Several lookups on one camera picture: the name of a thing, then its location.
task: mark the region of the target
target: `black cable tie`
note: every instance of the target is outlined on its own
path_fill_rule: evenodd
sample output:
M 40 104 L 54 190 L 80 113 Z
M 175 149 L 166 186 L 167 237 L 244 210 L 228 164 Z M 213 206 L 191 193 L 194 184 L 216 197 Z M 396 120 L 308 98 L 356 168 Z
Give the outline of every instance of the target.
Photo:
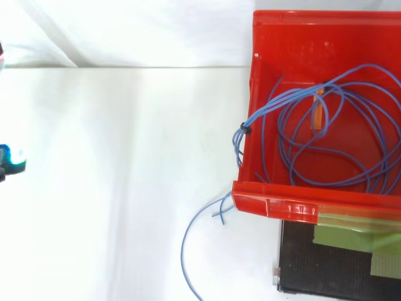
M 330 91 L 332 88 L 333 88 L 333 87 L 325 87 L 325 88 L 323 89 L 323 93 L 326 93 L 326 92 Z
M 244 131 L 245 135 L 249 135 L 249 134 L 252 132 L 251 127 L 245 127 L 245 126 L 244 126 L 244 122 L 241 123 L 240 128 L 241 128 L 241 130 Z

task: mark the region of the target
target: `green tape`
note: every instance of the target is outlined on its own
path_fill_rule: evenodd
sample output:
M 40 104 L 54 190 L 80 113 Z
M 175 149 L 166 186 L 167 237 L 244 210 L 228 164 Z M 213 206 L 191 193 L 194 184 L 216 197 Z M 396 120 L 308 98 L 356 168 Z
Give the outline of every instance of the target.
M 373 253 L 370 274 L 401 279 L 401 256 Z
M 313 242 L 319 245 L 371 253 L 373 233 L 316 225 Z

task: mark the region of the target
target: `wire bundle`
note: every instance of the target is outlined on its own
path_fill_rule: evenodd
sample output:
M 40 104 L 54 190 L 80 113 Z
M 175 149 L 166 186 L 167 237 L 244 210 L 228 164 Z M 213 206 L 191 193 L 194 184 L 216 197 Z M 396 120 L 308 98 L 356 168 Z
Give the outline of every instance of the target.
M 364 64 L 360 65 L 354 69 L 351 69 L 344 74 L 326 82 L 323 84 L 319 85 L 314 85 L 309 88 L 295 88 L 288 90 L 272 99 L 272 95 L 279 85 L 280 81 L 282 78 L 279 79 L 279 81 L 276 83 L 274 86 L 269 98 L 268 102 L 265 106 L 261 107 L 259 110 L 255 111 L 247 121 L 245 121 L 243 127 L 249 127 L 252 125 L 258 118 L 263 117 L 262 121 L 262 131 L 261 131 L 261 155 L 262 155 L 262 165 L 263 165 L 263 172 L 264 172 L 264 178 L 261 177 L 259 174 L 255 173 L 255 175 L 262 181 L 262 182 L 270 182 L 270 178 L 266 169 L 266 162 L 265 162 L 265 151 L 264 151 L 264 130 L 265 130 L 265 123 L 266 123 L 266 116 L 268 113 L 271 113 L 277 109 L 281 109 L 278 117 L 278 132 L 279 132 L 279 153 L 280 156 L 285 164 L 285 166 L 288 168 L 289 171 L 289 179 L 291 181 L 291 185 L 295 185 L 294 177 L 300 178 L 302 181 L 314 185 L 314 186 L 324 186 L 324 187 L 345 187 L 345 186 L 352 186 L 356 184 L 361 184 L 365 183 L 365 192 L 366 193 L 373 193 L 375 192 L 376 189 L 378 189 L 379 182 L 382 180 L 382 185 L 379 187 L 380 189 L 378 193 L 380 194 L 389 194 L 392 192 L 394 187 L 397 185 L 398 180 L 401 177 L 401 168 L 398 167 L 398 173 L 395 179 L 391 182 L 389 182 L 389 172 L 391 169 L 394 167 L 397 167 L 401 161 L 401 154 L 398 154 L 397 151 L 401 147 L 401 130 L 396 121 L 391 117 L 391 115 L 386 112 L 381 106 L 376 104 L 375 102 L 372 102 L 368 98 L 359 95 L 353 91 L 347 90 L 347 87 L 350 86 L 367 86 L 367 87 L 372 87 L 377 90 L 380 90 L 384 94 L 388 95 L 397 105 L 398 109 L 401 112 L 401 105 L 399 101 L 394 97 L 392 93 L 390 93 L 387 89 L 378 86 L 373 83 L 368 83 L 368 82 L 348 82 L 348 83 L 342 83 L 339 84 L 338 81 L 345 78 L 347 75 L 354 73 L 362 68 L 376 68 L 379 69 L 380 71 L 384 72 L 386 75 L 388 75 L 400 88 L 401 88 L 401 83 L 400 81 L 388 70 L 382 68 L 381 66 L 374 65 L 374 64 Z M 317 94 L 316 91 L 324 89 L 324 94 L 319 95 Z M 336 94 L 339 95 L 341 100 L 340 104 L 334 113 L 334 115 L 330 118 L 329 111 L 327 104 L 325 102 L 325 97 L 328 96 L 329 94 Z M 306 98 L 308 97 L 316 97 L 318 101 L 316 101 L 308 110 L 307 112 L 303 115 L 303 117 L 299 120 L 297 126 L 295 127 L 295 130 L 292 134 L 291 137 L 288 137 L 284 134 L 284 130 L 287 126 L 288 120 L 291 116 L 291 113 L 293 110 Z M 373 167 L 370 167 L 369 169 L 365 168 L 363 164 L 360 163 L 356 158 L 351 156 L 350 154 L 347 154 L 346 152 L 343 152 L 341 150 L 336 150 L 336 149 L 330 149 L 327 147 L 317 147 L 313 145 L 313 142 L 317 141 L 318 139 L 321 139 L 324 137 L 328 131 L 328 128 L 330 127 L 331 124 L 336 120 L 337 116 L 343 109 L 343 106 L 345 102 L 348 102 L 349 104 L 352 105 L 353 108 L 355 108 L 361 116 L 368 122 L 370 127 L 373 129 L 375 135 L 377 136 L 377 139 L 379 141 L 380 145 L 380 150 L 382 153 L 382 160 L 377 162 Z M 325 125 L 322 128 L 321 131 L 316 133 L 316 131 L 312 127 L 313 131 L 313 137 L 306 143 L 301 144 L 299 142 L 296 142 L 296 136 L 299 132 L 299 129 L 301 127 L 301 124 L 305 121 L 306 118 L 310 115 L 311 120 L 313 119 L 313 116 L 315 114 L 316 107 L 321 104 L 323 107 L 324 115 L 325 115 Z M 384 135 L 384 131 L 382 128 L 382 125 L 379 122 L 379 119 L 375 113 L 376 111 L 379 111 L 382 113 L 394 126 L 397 135 L 398 135 L 398 142 L 397 145 L 393 149 L 388 149 L 387 143 L 386 143 L 386 138 Z M 236 154 L 236 160 L 237 160 L 237 165 L 240 166 L 242 164 L 241 161 L 241 156 L 243 156 L 243 153 L 240 151 L 240 145 L 242 138 L 244 137 L 245 131 L 244 129 L 238 129 L 232 138 L 232 144 L 234 146 L 234 152 Z M 289 144 L 288 150 L 285 149 L 285 143 Z M 297 148 L 298 150 L 295 152 L 294 156 L 291 155 L 291 151 L 293 149 Z M 358 166 L 362 172 L 357 175 L 350 177 L 348 179 L 342 180 L 342 181 L 337 181 L 337 182 L 319 182 L 319 181 L 314 181 L 312 179 L 308 179 L 302 175 L 301 172 L 299 172 L 295 168 L 295 162 L 299 155 L 305 151 L 306 149 L 313 149 L 315 151 L 322 151 L 322 152 L 328 152 L 336 155 L 341 155 L 349 160 L 351 160 L 356 166 Z M 395 160 L 390 162 L 390 158 L 395 157 Z

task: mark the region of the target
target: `blue cable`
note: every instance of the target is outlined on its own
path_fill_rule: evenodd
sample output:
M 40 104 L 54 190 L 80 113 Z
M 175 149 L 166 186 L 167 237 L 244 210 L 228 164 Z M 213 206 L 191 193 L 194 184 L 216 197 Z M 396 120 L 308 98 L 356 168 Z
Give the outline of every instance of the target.
M 386 75 L 388 75 L 397 85 L 398 87 L 401 88 L 401 82 L 388 70 L 384 69 L 381 66 L 374 65 L 374 64 L 363 64 L 360 65 L 354 69 L 348 70 L 344 72 L 343 74 L 337 76 L 336 78 L 326 82 L 322 83 L 319 85 L 314 85 L 312 87 L 308 88 L 294 88 L 291 90 L 288 90 L 280 95 L 277 95 L 273 97 L 275 91 L 277 90 L 279 84 L 281 83 L 281 80 L 283 79 L 283 76 L 280 76 L 279 80 L 276 82 L 274 85 L 273 89 L 271 90 L 271 93 L 268 97 L 268 100 L 266 104 L 256 110 L 244 123 L 243 127 L 248 128 L 250 127 L 258 118 L 263 117 L 262 120 L 262 128 L 261 128 L 261 159 L 262 159 L 262 167 L 263 167 L 263 173 L 265 176 L 265 179 L 260 176 L 258 173 L 255 172 L 255 176 L 263 183 L 270 183 L 271 179 L 269 177 L 269 174 L 267 172 L 266 168 L 266 160 L 265 160 L 265 144 L 264 144 L 264 136 L 265 136 L 265 128 L 266 128 L 266 118 L 267 114 L 274 112 L 275 110 L 281 109 L 278 119 L 277 119 L 277 127 L 278 127 L 278 132 L 279 132 L 279 137 L 278 137 L 278 147 L 279 147 L 279 153 L 281 156 L 281 159 L 283 160 L 285 166 L 288 168 L 289 171 L 289 180 L 291 182 L 291 185 L 295 185 L 295 179 L 294 176 L 297 178 L 301 179 L 302 181 L 314 185 L 314 186 L 324 186 L 324 187 L 345 187 L 345 186 L 352 186 L 356 184 L 361 184 L 361 183 L 366 183 L 366 188 L 365 192 L 366 193 L 374 193 L 380 184 L 381 181 L 381 187 L 379 192 L 380 194 L 389 194 L 393 191 L 394 187 L 397 185 L 398 181 L 401 178 L 401 153 L 396 154 L 396 152 L 401 148 L 401 129 L 396 123 L 396 121 L 391 117 L 391 115 L 386 112 L 381 106 L 378 104 L 372 102 L 368 98 L 357 94 L 356 92 L 353 92 L 351 90 L 346 90 L 345 87 L 348 86 L 367 86 L 370 88 L 377 89 L 387 96 L 389 96 L 397 105 L 398 109 L 401 112 L 401 104 L 397 100 L 396 97 L 394 97 L 393 94 L 391 94 L 388 90 L 384 89 L 383 87 L 380 87 L 374 83 L 368 83 L 368 82 L 348 82 L 348 83 L 338 83 L 338 81 L 344 79 L 348 75 L 362 69 L 362 68 L 376 68 Z M 316 91 L 324 89 L 323 95 L 318 95 Z M 325 102 L 325 97 L 331 93 L 334 93 L 336 95 L 340 96 L 340 104 L 338 105 L 338 108 L 336 109 L 336 112 L 330 118 L 329 115 L 329 110 Z M 302 116 L 302 118 L 299 120 L 297 123 L 294 132 L 292 133 L 291 137 L 287 137 L 284 132 L 285 128 L 287 126 L 288 120 L 291 118 L 291 114 L 293 110 L 306 98 L 308 97 L 315 97 L 317 101 L 306 111 L 306 113 Z M 369 124 L 370 128 L 373 130 L 375 136 L 378 139 L 378 144 L 380 146 L 380 152 L 382 153 L 382 160 L 379 161 L 377 164 L 375 164 L 373 167 L 370 167 L 369 169 L 365 168 L 361 162 L 359 162 L 356 158 L 351 156 L 350 154 L 343 152 L 342 150 L 336 150 L 336 149 L 330 149 L 327 147 L 317 147 L 313 146 L 313 142 L 317 141 L 318 139 L 323 138 L 326 134 L 327 131 L 330 127 L 330 125 L 336 120 L 338 115 L 340 114 L 341 110 L 343 109 L 344 104 L 349 103 Z M 313 116 L 315 115 L 315 110 L 318 105 L 321 105 L 323 108 L 323 112 L 325 115 L 325 124 L 323 128 L 319 131 L 316 132 L 316 130 L 312 127 L 312 138 L 302 144 L 299 142 L 296 142 L 296 137 L 298 135 L 298 132 L 303 124 L 303 122 L 308 118 L 310 115 L 311 118 L 311 123 L 313 120 Z M 382 128 L 382 125 L 379 122 L 379 119 L 376 115 L 376 113 L 372 110 L 372 107 L 375 108 L 377 111 L 379 111 L 383 116 L 385 116 L 390 123 L 394 126 L 395 131 L 397 132 L 398 135 L 398 143 L 397 145 L 392 149 L 388 149 L 388 145 L 386 143 L 384 131 Z M 240 128 L 235 131 L 234 135 L 232 136 L 232 144 L 234 146 L 234 153 L 236 155 L 236 162 L 237 166 L 240 167 L 242 165 L 242 160 L 241 157 L 243 157 L 243 153 L 240 150 L 241 146 L 241 141 L 244 137 L 245 130 Z M 295 155 L 291 157 L 291 153 L 293 149 L 297 149 L 295 152 Z M 297 158 L 300 156 L 300 154 L 306 150 L 306 149 L 311 149 L 315 150 L 318 152 L 328 152 L 336 155 L 340 155 L 343 157 L 346 157 L 349 159 L 352 163 L 354 163 L 355 166 L 357 166 L 362 172 L 359 173 L 357 176 L 350 177 L 348 179 L 342 180 L 342 181 L 336 181 L 336 182 L 319 182 L 319 181 L 314 181 L 312 179 L 308 179 L 295 168 L 295 162 Z M 395 160 L 390 163 L 390 158 L 395 157 Z M 398 173 L 393 182 L 389 182 L 389 177 L 388 173 L 390 172 L 391 169 L 393 169 L 396 165 L 399 165 L 398 167 Z M 211 204 L 203 207 L 201 210 L 199 210 L 195 216 L 192 218 L 190 221 L 185 234 L 184 238 L 182 240 L 181 244 L 181 269 L 182 273 L 184 274 L 185 281 L 187 282 L 189 288 L 191 291 L 194 293 L 194 295 L 199 299 L 202 300 L 201 297 L 197 294 L 195 289 L 193 288 L 192 284 L 190 283 L 188 276 L 185 271 L 185 266 L 184 266 L 184 243 L 185 239 L 187 237 L 189 228 L 193 224 L 194 220 L 198 217 L 198 215 L 201 214 L 205 209 L 209 208 L 213 204 L 216 204 L 220 202 L 219 206 L 219 212 L 214 213 L 212 217 L 215 216 L 220 216 L 221 223 L 224 225 L 224 218 L 223 214 L 234 208 L 234 205 L 228 207 L 227 209 L 223 209 L 223 204 L 224 201 L 231 195 L 231 192 L 227 193 L 223 198 L 218 199 L 217 201 L 212 202 Z
M 187 229 L 186 229 L 186 231 L 185 231 L 184 237 L 183 237 L 183 239 L 182 239 L 182 243 L 181 243 L 181 258 L 180 258 L 180 259 L 181 259 L 181 270 L 182 270 L 182 273 L 184 274 L 184 278 L 185 278 L 185 281 L 186 281 L 187 284 L 188 284 L 188 287 L 190 288 L 190 290 L 192 291 L 192 293 L 194 293 L 195 297 L 198 298 L 198 300 L 202 300 L 202 298 L 201 298 L 201 297 L 198 295 L 198 293 L 195 291 L 194 287 L 192 286 L 191 282 L 189 281 L 187 272 L 186 272 L 186 270 L 185 270 L 185 265 L 184 265 L 184 243 L 185 243 L 185 239 L 187 238 L 187 234 L 188 234 L 189 228 L 192 226 L 192 223 L 193 223 L 194 220 L 198 217 L 198 215 L 200 215 L 200 214 L 201 214 L 203 211 L 205 211 L 207 208 L 209 208 L 210 206 L 212 206 L 212 205 L 214 205 L 214 204 L 216 204 L 216 203 L 218 203 L 218 202 L 221 202 L 221 204 L 222 204 L 222 203 L 224 202 L 224 200 L 225 200 L 226 198 L 228 198 L 230 195 L 231 195 L 231 191 L 230 191 L 229 193 L 227 193 L 223 198 L 218 199 L 217 201 L 211 202 L 210 204 L 204 206 L 201 210 L 199 210 L 199 211 L 195 214 L 195 216 L 191 219 L 191 221 L 189 222 L 188 227 L 187 227 Z M 215 213 L 215 214 L 213 214 L 212 216 L 220 215 L 221 220 L 222 220 L 222 223 L 224 224 L 224 220 L 223 220 L 221 214 L 222 214 L 222 213 L 225 213 L 225 212 L 227 212 L 227 211 L 229 211 L 229 210 L 231 210 L 233 207 L 234 207 L 234 206 L 231 206 L 231 207 L 229 207 L 229 208 L 227 208 L 227 209 L 225 209 L 225 210 L 223 210 L 223 211 L 221 211 L 221 209 L 220 209 L 220 212 Z

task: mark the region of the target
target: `black panel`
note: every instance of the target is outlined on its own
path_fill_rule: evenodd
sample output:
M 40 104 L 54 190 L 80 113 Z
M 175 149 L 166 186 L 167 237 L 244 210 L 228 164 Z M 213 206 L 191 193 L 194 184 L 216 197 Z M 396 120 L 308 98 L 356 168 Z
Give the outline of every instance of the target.
M 401 280 L 370 276 L 372 254 L 313 243 L 313 224 L 283 223 L 283 292 L 358 301 L 401 300 Z

